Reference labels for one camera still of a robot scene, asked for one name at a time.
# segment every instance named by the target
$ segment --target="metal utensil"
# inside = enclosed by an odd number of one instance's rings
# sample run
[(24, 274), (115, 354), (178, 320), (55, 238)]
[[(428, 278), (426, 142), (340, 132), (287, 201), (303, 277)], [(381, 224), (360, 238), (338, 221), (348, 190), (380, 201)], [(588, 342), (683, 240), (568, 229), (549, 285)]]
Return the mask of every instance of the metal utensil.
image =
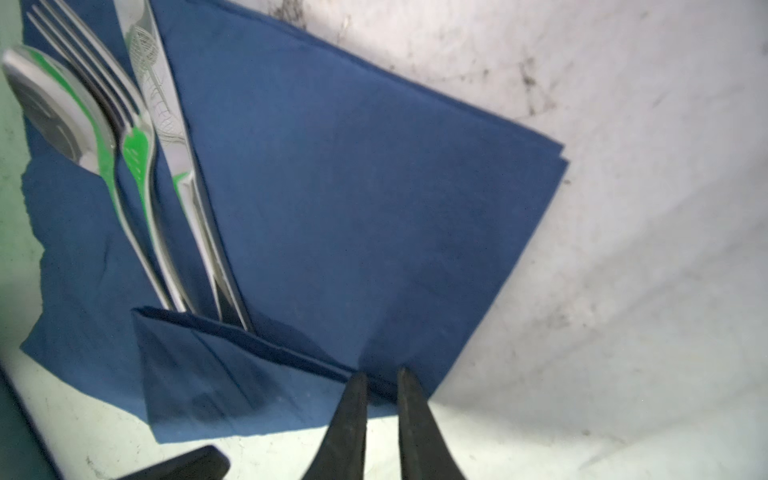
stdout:
[(163, 308), (170, 308), (165, 288), (125, 216), (114, 178), (114, 135), (96, 100), (66, 67), (31, 47), (19, 45), (7, 49), (2, 57), (2, 70), (24, 113), (45, 140), (107, 184), (125, 236)]
[(223, 253), (152, 9), (146, 0), (114, 0), (114, 6), (141, 93), (151, 106), (149, 114), (177, 196), (203, 259), (219, 319), (253, 331)]
[(195, 313), (179, 280), (154, 213), (155, 133), (144, 101), (131, 79), (94, 32), (62, 0), (58, 10), (40, 0), (27, 13), (32, 24), (66, 58), (98, 97), (112, 123), (121, 132), (121, 151), (139, 189), (152, 247), (176, 310)]

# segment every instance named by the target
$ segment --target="folded napkin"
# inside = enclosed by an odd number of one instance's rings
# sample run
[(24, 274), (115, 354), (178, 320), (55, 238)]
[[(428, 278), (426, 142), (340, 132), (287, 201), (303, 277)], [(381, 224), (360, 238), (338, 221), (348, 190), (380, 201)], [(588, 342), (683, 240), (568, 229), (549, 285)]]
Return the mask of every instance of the folded napkin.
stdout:
[[(131, 71), (112, 3), (69, 4)], [(372, 415), (393, 412), (401, 365), (434, 392), (554, 194), (561, 146), (235, 5), (153, 7), (258, 336), (213, 320), (162, 151), (162, 225), (207, 318), (156, 308), (101, 179), (28, 126), (23, 189), (45, 252), (23, 350), (159, 442), (325, 425), (356, 370)], [(24, 38), (52, 53), (26, 19)], [(118, 177), (142, 227), (123, 162)]]

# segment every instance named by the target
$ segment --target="white table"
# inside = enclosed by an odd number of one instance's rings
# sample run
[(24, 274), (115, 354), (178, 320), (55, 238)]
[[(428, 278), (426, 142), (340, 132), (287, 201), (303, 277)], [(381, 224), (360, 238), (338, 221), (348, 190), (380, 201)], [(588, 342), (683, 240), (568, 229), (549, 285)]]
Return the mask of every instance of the white table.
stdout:
[[(567, 146), (566, 180), (431, 402), (469, 480), (768, 476), (768, 3), (284, 2), (245, 3)], [(0, 4), (7, 46), (20, 17)], [(0, 106), (0, 361), (59, 468), (105, 480), (202, 444), (157, 445), (18, 350), (41, 248), (5, 84)], [(214, 443), (228, 478), (291, 479), (323, 432)], [(366, 477), (399, 478), (394, 418), (369, 422)]]

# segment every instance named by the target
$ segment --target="fork tines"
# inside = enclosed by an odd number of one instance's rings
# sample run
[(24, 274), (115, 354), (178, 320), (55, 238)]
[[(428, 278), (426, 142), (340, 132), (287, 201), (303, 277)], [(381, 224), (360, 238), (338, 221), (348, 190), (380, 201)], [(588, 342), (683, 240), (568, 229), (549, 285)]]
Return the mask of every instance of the fork tines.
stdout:
[(138, 115), (141, 96), (122, 67), (94, 32), (63, 0), (40, 0), (27, 12), (30, 22), (77, 72), (117, 131)]

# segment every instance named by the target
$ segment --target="spoon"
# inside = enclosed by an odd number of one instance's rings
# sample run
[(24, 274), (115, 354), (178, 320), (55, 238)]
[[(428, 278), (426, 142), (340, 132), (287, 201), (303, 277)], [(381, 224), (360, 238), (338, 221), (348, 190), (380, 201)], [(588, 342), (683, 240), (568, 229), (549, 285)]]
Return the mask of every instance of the spoon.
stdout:
[(112, 128), (85, 86), (64, 65), (26, 45), (5, 50), (2, 70), (27, 118), (60, 154), (107, 184), (125, 236), (139, 257), (163, 308), (171, 303), (165, 286), (136, 240), (125, 216), (115, 181), (115, 139)]

